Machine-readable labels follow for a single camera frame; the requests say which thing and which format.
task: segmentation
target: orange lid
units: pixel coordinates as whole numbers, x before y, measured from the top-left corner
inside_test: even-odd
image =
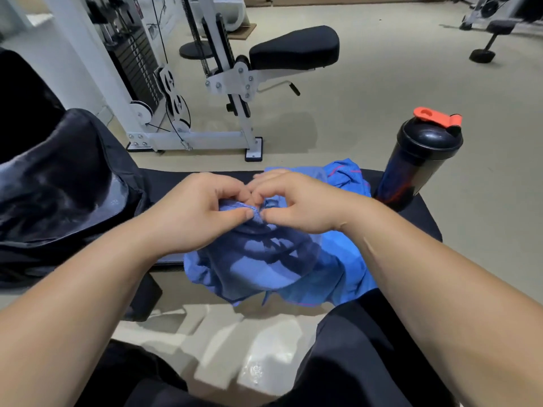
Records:
[[[426,107],[417,107],[413,111],[413,114],[415,115],[415,117],[421,119],[422,121],[435,122],[436,124],[439,124],[445,129],[448,129],[452,126],[462,125],[462,116],[460,114],[453,114],[452,116],[448,116],[444,113],[440,113],[439,111],[427,109]]]

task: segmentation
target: black seat pad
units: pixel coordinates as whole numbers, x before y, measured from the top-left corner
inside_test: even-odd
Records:
[[[493,20],[490,22],[486,30],[492,34],[499,36],[507,36],[515,29],[516,22],[509,20]]]
[[[329,26],[296,30],[257,44],[249,51],[253,70],[311,70],[334,64],[339,58],[339,37]]]

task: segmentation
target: forearm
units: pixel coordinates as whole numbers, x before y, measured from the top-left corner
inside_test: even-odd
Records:
[[[156,259],[128,221],[0,312],[0,405],[72,405]]]
[[[379,288],[466,406],[540,405],[543,308],[382,204],[343,226]]]

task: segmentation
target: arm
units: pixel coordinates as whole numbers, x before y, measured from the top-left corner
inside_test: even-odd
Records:
[[[442,380],[467,406],[543,400],[543,307],[371,199],[270,171],[249,184],[264,219],[311,233],[343,231]]]
[[[218,199],[230,197],[251,198],[234,178],[193,174],[2,310],[0,405],[73,405],[153,263],[252,217],[251,209],[218,212]]]

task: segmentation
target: blue towel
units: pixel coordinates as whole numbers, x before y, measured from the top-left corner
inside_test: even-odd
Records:
[[[291,170],[370,196],[360,168],[349,159],[324,168]],[[285,198],[275,196],[266,199],[262,208],[286,206]],[[250,206],[233,200],[220,204],[221,210],[239,207]],[[233,304],[262,291],[275,291],[296,304],[316,306],[330,301],[339,305],[376,288],[360,252],[343,233],[312,235],[267,224],[258,209],[252,209],[252,220],[185,255],[189,280]]]

